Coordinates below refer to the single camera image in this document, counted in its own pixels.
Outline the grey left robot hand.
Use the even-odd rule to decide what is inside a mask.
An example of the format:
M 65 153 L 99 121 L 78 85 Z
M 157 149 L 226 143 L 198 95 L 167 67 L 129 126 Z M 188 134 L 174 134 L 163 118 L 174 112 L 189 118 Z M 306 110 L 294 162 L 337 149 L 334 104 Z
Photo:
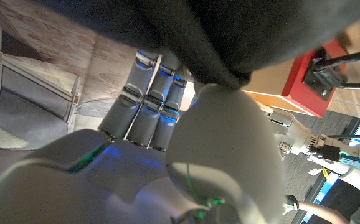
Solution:
M 309 155 L 310 146 L 314 145 L 317 137 L 310 134 L 310 130 L 304 127 L 295 116 L 285 110 L 261 105 L 270 121 L 274 132 L 277 148 L 282 157 L 300 152 Z

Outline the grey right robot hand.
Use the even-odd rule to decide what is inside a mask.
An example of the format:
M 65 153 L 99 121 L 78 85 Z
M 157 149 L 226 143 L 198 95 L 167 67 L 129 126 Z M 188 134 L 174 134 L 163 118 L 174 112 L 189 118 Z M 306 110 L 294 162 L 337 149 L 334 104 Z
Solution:
M 96 129 L 70 133 L 0 176 L 0 223 L 277 223 L 283 167 L 251 97 L 205 85 L 179 114 L 171 52 L 138 51 Z

